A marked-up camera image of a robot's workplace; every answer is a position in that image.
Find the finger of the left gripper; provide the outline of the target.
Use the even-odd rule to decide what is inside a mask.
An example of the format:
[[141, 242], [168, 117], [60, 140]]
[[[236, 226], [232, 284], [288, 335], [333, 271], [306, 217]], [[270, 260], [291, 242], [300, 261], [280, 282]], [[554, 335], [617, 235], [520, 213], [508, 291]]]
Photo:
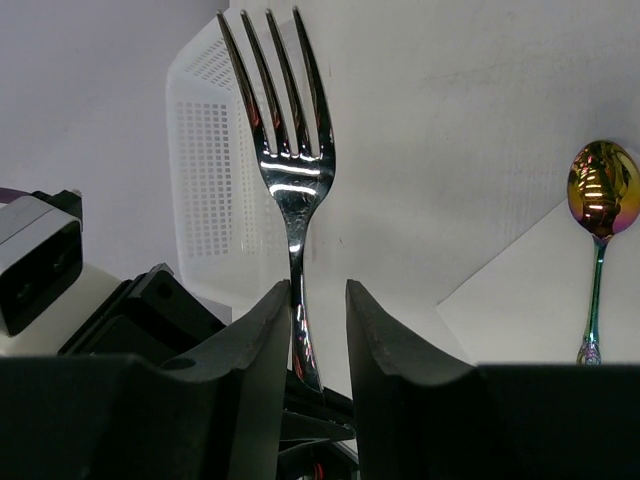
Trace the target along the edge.
[[353, 401], [326, 387], [321, 395], [289, 370], [277, 462], [279, 479], [356, 479]]

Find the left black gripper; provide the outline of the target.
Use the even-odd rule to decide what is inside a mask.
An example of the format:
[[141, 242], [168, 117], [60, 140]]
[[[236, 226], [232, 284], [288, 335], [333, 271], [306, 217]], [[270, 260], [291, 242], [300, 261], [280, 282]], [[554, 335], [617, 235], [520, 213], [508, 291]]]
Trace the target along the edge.
[[165, 264], [123, 281], [58, 350], [60, 356], [177, 356], [225, 328]]

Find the iridescent gold spoon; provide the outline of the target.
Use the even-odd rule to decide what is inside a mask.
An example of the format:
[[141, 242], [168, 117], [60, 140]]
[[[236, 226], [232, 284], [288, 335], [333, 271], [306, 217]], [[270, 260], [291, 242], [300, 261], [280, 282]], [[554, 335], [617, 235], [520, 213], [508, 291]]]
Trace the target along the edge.
[[600, 139], [581, 148], [567, 178], [567, 204], [573, 219], [594, 246], [590, 303], [576, 362], [599, 365], [601, 279], [606, 250], [614, 236], [639, 217], [639, 168], [618, 143]]

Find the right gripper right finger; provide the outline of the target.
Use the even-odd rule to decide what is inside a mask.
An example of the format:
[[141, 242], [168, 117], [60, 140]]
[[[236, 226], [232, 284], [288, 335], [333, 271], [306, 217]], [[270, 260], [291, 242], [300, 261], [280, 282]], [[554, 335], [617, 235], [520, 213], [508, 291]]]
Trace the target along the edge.
[[365, 479], [635, 479], [635, 365], [467, 364], [346, 284]]

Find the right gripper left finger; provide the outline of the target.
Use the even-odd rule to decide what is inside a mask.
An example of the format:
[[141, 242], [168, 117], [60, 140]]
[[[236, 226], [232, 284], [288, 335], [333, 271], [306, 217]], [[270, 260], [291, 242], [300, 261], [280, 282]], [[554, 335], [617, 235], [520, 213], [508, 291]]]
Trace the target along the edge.
[[290, 285], [161, 366], [135, 355], [5, 357], [5, 479], [272, 479]]

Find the silver fork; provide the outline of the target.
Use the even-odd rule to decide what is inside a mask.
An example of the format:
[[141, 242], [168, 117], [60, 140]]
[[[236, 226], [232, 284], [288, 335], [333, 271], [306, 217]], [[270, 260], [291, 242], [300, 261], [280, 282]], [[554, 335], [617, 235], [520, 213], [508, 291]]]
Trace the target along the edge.
[[265, 122], [248, 71], [224, 14], [216, 13], [243, 100], [258, 169], [285, 226], [291, 282], [292, 370], [305, 388], [317, 395], [323, 384], [313, 345], [307, 309], [304, 251], [315, 211], [328, 196], [336, 176], [336, 150], [329, 104], [316, 56], [298, 8], [292, 9], [313, 105], [318, 152], [312, 151], [309, 124], [279, 26], [271, 10], [265, 16], [272, 36], [291, 107], [297, 149], [291, 147], [281, 104], [261, 44], [248, 12], [240, 17], [261, 77], [275, 134], [269, 144]]

